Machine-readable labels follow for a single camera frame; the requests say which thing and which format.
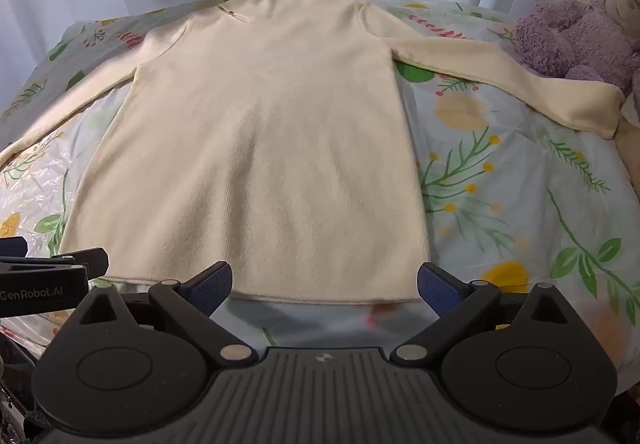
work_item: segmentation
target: sweater sleeve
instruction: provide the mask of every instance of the sweater sleeve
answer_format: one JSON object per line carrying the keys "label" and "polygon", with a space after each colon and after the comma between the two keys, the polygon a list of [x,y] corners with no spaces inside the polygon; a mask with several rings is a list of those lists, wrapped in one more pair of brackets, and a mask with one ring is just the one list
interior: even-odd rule
{"label": "sweater sleeve", "polygon": [[441,74],[490,84],[563,126],[611,138],[624,96],[606,82],[541,77],[493,43],[423,36],[368,2],[360,22],[399,61]]}
{"label": "sweater sleeve", "polygon": [[189,17],[151,30],[140,45],[103,62],[73,88],[60,96],[30,128],[0,152],[0,168],[16,154],[24,151],[66,122],[78,110],[91,104],[105,91],[131,78],[145,62],[157,58],[171,48],[184,34]]}

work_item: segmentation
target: purple teddy bear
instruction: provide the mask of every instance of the purple teddy bear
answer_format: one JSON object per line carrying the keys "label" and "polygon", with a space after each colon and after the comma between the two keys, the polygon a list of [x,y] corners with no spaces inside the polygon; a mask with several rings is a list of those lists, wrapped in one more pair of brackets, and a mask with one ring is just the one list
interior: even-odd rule
{"label": "purple teddy bear", "polygon": [[640,0],[540,2],[516,22],[522,59],[541,75],[632,83],[640,110]]}

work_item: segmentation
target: black gripper base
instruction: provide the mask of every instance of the black gripper base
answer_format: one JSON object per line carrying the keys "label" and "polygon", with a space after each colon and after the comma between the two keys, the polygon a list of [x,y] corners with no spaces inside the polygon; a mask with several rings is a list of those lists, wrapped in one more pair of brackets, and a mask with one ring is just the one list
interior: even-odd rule
{"label": "black gripper base", "polygon": [[[42,444],[104,444],[52,430]],[[271,348],[260,363],[220,372],[184,417],[113,444],[606,444],[596,429],[517,436],[449,404],[428,372],[377,348]]]}

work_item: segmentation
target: yellow flower print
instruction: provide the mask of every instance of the yellow flower print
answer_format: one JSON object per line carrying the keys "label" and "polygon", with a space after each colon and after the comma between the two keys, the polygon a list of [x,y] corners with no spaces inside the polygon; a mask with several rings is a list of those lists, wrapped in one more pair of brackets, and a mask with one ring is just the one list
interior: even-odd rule
{"label": "yellow flower print", "polygon": [[529,248],[529,239],[523,236],[516,236],[514,243],[518,250],[527,250]]}
{"label": "yellow flower print", "polygon": [[[450,95],[447,93],[446,96],[439,96],[439,101],[442,102],[446,97],[449,100]],[[427,167],[419,173],[424,212],[428,215],[449,213],[455,220],[455,223],[443,222],[448,223],[448,227],[438,226],[436,233],[439,236],[447,236],[457,229],[468,241],[471,241],[469,236],[473,236],[482,252],[495,246],[502,258],[503,250],[513,252],[514,238],[505,229],[508,223],[496,214],[502,211],[502,206],[476,199],[476,195],[481,194],[482,189],[474,181],[476,176],[494,171],[494,166],[486,159],[492,155],[492,146],[495,146],[495,140],[491,141],[490,138],[498,141],[500,139],[498,136],[490,135],[489,126],[485,126],[481,132],[473,131],[470,136],[473,140],[470,145],[465,145],[461,140],[457,149],[451,148],[448,153],[444,152],[441,155],[430,154],[431,160],[428,161]],[[446,165],[434,164],[434,161],[444,159]]]}
{"label": "yellow flower print", "polygon": [[452,129],[474,131],[488,126],[484,118],[485,107],[483,101],[454,91],[438,95],[438,103],[433,114]]}
{"label": "yellow flower print", "polygon": [[616,313],[606,303],[598,302],[593,305],[593,302],[590,301],[587,308],[593,311],[594,307],[600,310],[602,316],[600,319],[594,319],[588,323],[589,328],[613,364],[620,366],[629,345],[629,330],[624,327]]}
{"label": "yellow flower print", "polygon": [[2,224],[0,224],[0,238],[15,236],[20,225],[20,213],[11,213]]}
{"label": "yellow flower print", "polygon": [[526,293],[529,274],[519,261],[504,261],[490,268],[481,278],[500,287],[502,292]]}

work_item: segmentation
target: blue gripper pad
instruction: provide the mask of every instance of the blue gripper pad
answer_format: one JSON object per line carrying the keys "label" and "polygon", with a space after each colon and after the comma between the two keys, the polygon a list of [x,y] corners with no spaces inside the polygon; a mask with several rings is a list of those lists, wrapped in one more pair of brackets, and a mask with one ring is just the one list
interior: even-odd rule
{"label": "blue gripper pad", "polygon": [[233,274],[228,263],[220,266],[218,263],[209,267],[205,272],[210,274],[199,283],[187,282],[181,287],[181,296],[196,307],[207,317],[222,304],[231,294]]}
{"label": "blue gripper pad", "polygon": [[445,278],[445,274],[432,263],[424,263],[418,270],[418,294],[440,317],[457,307],[469,290],[466,283],[450,275]]}

